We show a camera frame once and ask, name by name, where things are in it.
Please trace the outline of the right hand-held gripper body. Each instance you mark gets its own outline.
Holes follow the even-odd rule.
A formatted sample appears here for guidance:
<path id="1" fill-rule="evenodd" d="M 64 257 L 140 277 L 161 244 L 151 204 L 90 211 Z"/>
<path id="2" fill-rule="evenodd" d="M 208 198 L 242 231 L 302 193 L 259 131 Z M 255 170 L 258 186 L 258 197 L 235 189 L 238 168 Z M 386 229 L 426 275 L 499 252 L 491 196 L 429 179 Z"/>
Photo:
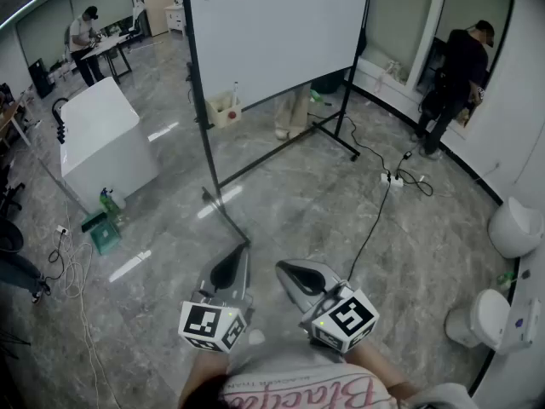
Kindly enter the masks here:
<path id="1" fill-rule="evenodd" d="M 328 265 L 289 259 L 275 269 L 289 299 L 302 312 L 299 327 L 313 341 L 345 354 L 373 331 L 380 318 L 376 308 Z"/>

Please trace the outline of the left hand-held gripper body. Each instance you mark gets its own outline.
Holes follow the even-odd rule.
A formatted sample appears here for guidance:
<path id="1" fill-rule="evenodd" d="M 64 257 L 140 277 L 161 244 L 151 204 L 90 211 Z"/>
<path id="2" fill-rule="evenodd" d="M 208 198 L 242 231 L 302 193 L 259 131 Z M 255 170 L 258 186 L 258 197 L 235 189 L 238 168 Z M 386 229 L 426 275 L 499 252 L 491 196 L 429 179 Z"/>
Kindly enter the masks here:
<path id="1" fill-rule="evenodd" d="M 178 334 L 196 349 L 229 353 L 247 328 L 250 254 L 246 244 L 222 252 L 202 269 L 181 305 Z"/>

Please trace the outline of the beige tray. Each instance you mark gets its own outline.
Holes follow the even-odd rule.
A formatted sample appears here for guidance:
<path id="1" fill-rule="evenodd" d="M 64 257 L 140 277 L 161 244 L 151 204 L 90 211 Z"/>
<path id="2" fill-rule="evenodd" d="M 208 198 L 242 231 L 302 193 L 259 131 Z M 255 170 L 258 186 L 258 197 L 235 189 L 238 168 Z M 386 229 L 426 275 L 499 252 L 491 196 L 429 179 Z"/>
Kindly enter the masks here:
<path id="1" fill-rule="evenodd" d="M 240 99 L 237 100 L 237 105 L 235 107 L 231 107 L 231 105 L 232 91 L 225 91 L 218 95 L 206 98 L 205 106 L 209 122 L 215 127 L 222 129 L 239 121 L 242 117 Z M 230 111 L 234 111 L 237 114 L 235 119 L 230 119 L 228 117 Z"/>

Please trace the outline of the person's right forearm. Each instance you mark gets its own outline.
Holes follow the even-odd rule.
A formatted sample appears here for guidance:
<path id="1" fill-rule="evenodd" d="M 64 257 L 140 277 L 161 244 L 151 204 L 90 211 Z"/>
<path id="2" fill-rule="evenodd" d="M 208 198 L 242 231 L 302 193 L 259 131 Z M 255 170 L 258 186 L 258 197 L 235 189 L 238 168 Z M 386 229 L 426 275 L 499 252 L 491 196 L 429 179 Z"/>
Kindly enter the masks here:
<path id="1" fill-rule="evenodd" d="M 388 393 L 398 400 L 407 400 L 420 392 L 406 379 L 402 371 L 368 340 L 363 340 L 347 351 L 344 359 L 349 364 L 360 366 L 373 373 L 386 387 Z"/>

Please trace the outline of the person's left forearm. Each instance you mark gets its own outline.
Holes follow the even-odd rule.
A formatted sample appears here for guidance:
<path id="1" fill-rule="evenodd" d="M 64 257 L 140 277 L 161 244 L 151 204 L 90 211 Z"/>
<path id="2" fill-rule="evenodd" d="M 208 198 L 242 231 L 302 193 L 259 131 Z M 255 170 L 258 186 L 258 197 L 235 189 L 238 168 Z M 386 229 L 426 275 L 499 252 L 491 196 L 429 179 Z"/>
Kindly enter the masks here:
<path id="1" fill-rule="evenodd" d="M 222 352 L 199 350 L 184 384 L 177 409 L 182 409 L 188 397 L 203 383 L 227 374 L 229 355 Z"/>

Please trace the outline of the green flat box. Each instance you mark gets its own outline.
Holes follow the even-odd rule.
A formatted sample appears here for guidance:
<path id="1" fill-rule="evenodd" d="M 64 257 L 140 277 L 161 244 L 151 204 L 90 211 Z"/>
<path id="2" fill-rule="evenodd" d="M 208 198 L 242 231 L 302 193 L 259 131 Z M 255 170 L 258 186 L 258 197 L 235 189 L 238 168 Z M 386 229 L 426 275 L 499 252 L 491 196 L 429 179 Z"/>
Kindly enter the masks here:
<path id="1" fill-rule="evenodd" d="M 88 215 L 82 225 L 82 233 L 88 233 L 101 256 L 109 253 L 121 240 L 118 227 L 113 219 L 103 211 Z"/>

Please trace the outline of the whiteboard on black stand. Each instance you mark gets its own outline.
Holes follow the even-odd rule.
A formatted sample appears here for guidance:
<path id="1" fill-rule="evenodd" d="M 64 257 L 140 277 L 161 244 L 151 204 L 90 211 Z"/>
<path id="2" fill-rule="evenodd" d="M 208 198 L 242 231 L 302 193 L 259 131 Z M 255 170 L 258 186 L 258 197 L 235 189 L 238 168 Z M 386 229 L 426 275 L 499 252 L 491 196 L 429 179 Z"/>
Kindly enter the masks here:
<path id="1" fill-rule="evenodd" d="M 368 0 L 183 0 L 189 77 L 213 161 L 205 99 L 232 91 L 244 110 L 334 72 L 354 73 Z"/>

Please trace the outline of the black rectangular case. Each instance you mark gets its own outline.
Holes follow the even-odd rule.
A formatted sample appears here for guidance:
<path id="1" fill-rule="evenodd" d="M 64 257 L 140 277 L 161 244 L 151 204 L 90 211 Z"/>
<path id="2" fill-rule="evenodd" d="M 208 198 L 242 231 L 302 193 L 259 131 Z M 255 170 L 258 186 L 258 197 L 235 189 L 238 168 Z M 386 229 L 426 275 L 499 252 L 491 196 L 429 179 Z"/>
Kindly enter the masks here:
<path id="1" fill-rule="evenodd" d="M 36 60 L 28 67 L 33 85 L 37 91 L 37 95 L 43 99 L 48 96 L 54 89 L 55 83 L 49 79 L 49 74 L 46 71 L 42 59 Z"/>

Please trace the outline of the person's white printed shirt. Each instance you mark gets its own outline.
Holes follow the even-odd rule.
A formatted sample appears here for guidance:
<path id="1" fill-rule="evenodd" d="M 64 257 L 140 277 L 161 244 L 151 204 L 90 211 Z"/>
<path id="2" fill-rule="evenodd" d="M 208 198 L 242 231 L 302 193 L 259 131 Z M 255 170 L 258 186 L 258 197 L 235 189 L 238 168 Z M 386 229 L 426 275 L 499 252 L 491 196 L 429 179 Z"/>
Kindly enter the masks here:
<path id="1" fill-rule="evenodd" d="M 232 409 L 479 409 L 460 384 L 399 398 L 373 372 L 323 354 L 303 357 L 292 371 L 268 362 L 251 367 L 227 380 L 220 399 Z"/>

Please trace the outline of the green spray bottle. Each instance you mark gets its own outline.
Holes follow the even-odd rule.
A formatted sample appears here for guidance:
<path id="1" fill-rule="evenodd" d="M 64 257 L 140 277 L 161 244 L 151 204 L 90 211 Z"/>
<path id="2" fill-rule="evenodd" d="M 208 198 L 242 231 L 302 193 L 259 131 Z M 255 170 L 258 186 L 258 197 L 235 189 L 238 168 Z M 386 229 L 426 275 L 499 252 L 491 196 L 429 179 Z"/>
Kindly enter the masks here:
<path id="1" fill-rule="evenodd" d="M 112 219 L 118 219 L 121 214 L 121 208 L 114 201 L 112 191 L 102 188 L 99 197 L 100 203 L 105 213 Z"/>

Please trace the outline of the white round basin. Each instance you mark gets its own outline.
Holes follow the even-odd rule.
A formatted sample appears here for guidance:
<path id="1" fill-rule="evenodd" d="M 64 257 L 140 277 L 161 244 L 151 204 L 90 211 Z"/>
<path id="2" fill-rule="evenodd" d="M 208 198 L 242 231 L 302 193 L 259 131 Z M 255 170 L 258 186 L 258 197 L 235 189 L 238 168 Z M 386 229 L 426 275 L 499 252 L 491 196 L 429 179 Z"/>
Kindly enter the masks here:
<path id="1" fill-rule="evenodd" d="M 514 197 L 509 197 L 491 217 L 488 234 L 504 258 L 521 257 L 542 243 L 545 217 L 539 210 L 525 207 Z"/>

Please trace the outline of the white desk with black legs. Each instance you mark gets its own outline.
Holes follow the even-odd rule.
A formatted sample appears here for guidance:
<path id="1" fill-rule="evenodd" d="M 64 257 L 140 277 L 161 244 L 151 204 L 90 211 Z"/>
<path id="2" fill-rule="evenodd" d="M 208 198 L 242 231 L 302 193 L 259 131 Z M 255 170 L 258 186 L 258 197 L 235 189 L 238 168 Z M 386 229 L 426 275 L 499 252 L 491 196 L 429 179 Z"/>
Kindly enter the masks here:
<path id="1" fill-rule="evenodd" d="M 125 53 L 123 52 L 123 45 L 128 40 L 129 40 L 129 34 L 125 34 L 121 36 L 106 37 L 105 39 L 101 40 L 97 45 L 95 45 L 90 52 L 88 52 L 85 56 L 83 56 L 82 60 L 88 60 L 93 56 L 104 55 L 106 57 L 106 62 L 108 63 L 108 66 L 110 67 L 110 71 L 112 73 L 112 77 L 114 81 L 117 84 L 120 84 L 119 79 L 132 72 L 131 66 L 125 56 Z M 124 72 L 118 72 L 116 70 L 116 67 L 113 63 L 113 59 L 110 56 L 111 49 L 115 49 L 118 52 L 118 54 L 121 56 L 123 63 L 126 66 L 126 70 Z"/>

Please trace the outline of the white drawer cabinet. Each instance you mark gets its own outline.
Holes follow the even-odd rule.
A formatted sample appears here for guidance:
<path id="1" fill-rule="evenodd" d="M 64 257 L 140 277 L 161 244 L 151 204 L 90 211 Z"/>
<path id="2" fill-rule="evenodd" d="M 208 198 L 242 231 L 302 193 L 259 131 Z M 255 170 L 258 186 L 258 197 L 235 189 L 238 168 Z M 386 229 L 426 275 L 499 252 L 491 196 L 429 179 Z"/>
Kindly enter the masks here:
<path id="1" fill-rule="evenodd" d="M 164 8 L 168 31 L 186 34 L 186 18 L 182 4 L 173 4 Z"/>

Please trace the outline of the wooden door panel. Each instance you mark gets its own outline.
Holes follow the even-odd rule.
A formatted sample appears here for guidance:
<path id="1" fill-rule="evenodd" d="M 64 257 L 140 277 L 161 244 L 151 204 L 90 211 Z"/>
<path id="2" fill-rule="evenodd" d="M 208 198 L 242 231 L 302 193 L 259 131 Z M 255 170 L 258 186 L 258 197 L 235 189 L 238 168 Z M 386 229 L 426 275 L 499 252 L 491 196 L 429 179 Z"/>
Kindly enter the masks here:
<path id="1" fill-rule="evenodd" d="M 172 5 L 174 2 L 175 0 L 143 0 L 152 37 L 169 30 L 164 8 Z"/>

